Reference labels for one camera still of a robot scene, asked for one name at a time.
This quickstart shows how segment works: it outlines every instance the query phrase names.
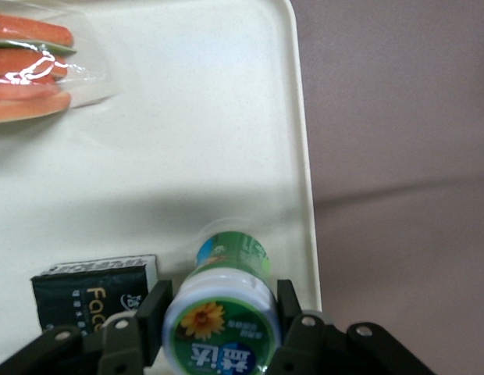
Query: screw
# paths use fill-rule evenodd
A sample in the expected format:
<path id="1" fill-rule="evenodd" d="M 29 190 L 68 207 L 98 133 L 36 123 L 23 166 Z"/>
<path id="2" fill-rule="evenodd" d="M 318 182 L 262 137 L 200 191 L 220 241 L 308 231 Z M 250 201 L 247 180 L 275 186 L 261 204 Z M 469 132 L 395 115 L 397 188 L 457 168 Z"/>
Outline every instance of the screw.
<path id="1" fill-rule="evenodd" d="M 67 331 L 67 330 L 64 330 L 64 331 L 60 332 L 59 334 L 57 334 L 55 336 L 55 340 L 56 341 L 63 341 L 63 340 L 66 340 L 69 337 L 70 337 L 70 332 Z"/>
<path id="2" fill-rule="evenodd" d="M 372 336 L 372 330 L 366 326 L 357 327 L 357 334 L 364 338 L 370 338 Z"/>
<path id="3" fill-rule="evenodd" d="M 305 316 L 303 319 L 301 319 L 301 323 L 306 327 L 313 327 L 317 324 L 315 319 L 313 319 L 311 316 Z"/>
<path id="4" fill-rule="evenodd" d="M 127 326 L 129 326 L 129 324 L 130 324 L 129 320 L 122 319 L 122 320 L 118 321 L 114 327 L 117 328 L 118 330 L 122 330 L 122 329 L 126 328 Z"/>

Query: black box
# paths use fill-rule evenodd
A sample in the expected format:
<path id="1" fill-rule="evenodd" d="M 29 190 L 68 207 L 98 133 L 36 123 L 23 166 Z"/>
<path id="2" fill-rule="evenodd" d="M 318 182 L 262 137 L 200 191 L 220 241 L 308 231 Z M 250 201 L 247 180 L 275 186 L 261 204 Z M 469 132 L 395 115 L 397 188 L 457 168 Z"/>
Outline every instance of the black box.
<path id="1" fill-rule="evenodd" d="M 31 281 L 41 328 L 76 325 L 85 336 L 112 314 L 140 306 L 157 282 L 156 257 L 60 263 Z"/>

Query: brown fabric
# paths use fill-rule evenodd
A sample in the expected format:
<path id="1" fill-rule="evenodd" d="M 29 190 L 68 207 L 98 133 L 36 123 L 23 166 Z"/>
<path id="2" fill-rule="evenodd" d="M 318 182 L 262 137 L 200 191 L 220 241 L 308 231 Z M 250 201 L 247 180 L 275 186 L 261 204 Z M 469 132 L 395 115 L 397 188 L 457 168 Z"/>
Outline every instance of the brown fabric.
<path id="1" fill-rule="evenodd" d="M 294 0 L 323 307 L 484 374 L 484 0 Z"/>

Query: sunflower image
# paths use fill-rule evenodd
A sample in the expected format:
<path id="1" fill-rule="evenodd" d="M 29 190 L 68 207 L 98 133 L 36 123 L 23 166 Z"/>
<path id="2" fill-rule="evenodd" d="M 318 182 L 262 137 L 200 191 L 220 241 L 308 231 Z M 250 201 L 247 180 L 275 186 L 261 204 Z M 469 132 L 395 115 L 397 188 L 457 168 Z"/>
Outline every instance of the sunflower image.
<path id="1" fill-rule="evenodd" d="M 213 333 L 220 334 L 225 330 L 224 313 L 223 306 L 208 302 L 190 310 L 180 321 L 180 326 L 187 330 L 187 336 L 194 335 L 196 339 L 206 341 Z"/>

